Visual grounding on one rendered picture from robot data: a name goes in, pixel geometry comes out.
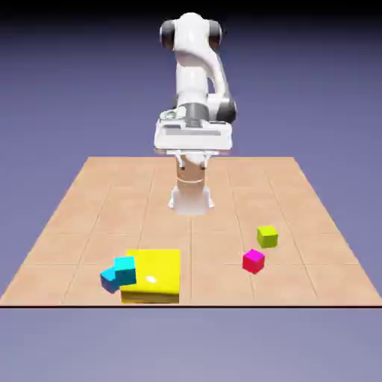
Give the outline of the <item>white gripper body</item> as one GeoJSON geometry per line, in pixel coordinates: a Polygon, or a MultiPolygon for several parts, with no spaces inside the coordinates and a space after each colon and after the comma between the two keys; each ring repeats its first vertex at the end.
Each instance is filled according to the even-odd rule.
{"type": "Polygon", "coordinates": [[[201,121],[190,128],[183,119],[157,120],[154,148],[158,151],[230,151],[232,126],[226,122],[201,121]]]}

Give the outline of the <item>small yellow-green cube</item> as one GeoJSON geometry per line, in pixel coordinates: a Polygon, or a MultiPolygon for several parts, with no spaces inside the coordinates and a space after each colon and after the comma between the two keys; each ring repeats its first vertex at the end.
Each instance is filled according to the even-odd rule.
{"type": "Polygon", "coordinates": [[[257,242],[261,248],[274,248],[278,245],[278,232],[272,225],[257,228],[257,242]]]}

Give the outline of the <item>small magenta cube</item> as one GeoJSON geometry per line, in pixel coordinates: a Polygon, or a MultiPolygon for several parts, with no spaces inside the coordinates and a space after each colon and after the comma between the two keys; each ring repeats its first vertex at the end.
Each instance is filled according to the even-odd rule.
{"type": "Polygon", "coordinates": [[[242,256],[242,268],[252,274],[257,274],[264,264],[265,255],[253,248],[242,256]]]}

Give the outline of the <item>small cyan cube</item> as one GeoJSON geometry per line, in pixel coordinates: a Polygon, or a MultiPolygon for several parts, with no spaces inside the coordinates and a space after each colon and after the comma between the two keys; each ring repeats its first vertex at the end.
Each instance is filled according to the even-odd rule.
{"type": "Polygon", "coordinates": [[[118,285],[131,285],[137,282],[134,256],[115,258],[113,262],[113,268],[118,285]]]}

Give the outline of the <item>small blue cube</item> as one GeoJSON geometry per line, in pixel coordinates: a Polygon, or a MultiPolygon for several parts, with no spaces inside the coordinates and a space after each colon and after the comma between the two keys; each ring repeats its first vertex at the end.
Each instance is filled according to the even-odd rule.
{"type": "Polygon", "coordinates": [[[119,283],[116,280],[116,273],[113,266],[100,273],[100,280],[102,287],[109,293],[115,293],[119,290],[119,283]]]}

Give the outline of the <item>large yellow box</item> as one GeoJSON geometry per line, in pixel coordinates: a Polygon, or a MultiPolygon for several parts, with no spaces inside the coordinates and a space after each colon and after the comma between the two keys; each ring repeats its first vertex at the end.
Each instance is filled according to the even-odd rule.
{"type": "Polygon", "coordinates": [[[179,249],[132,249],[135,284],[120,286],[124,304],[177,304],[181,281],[181,251],[179,249]]]}

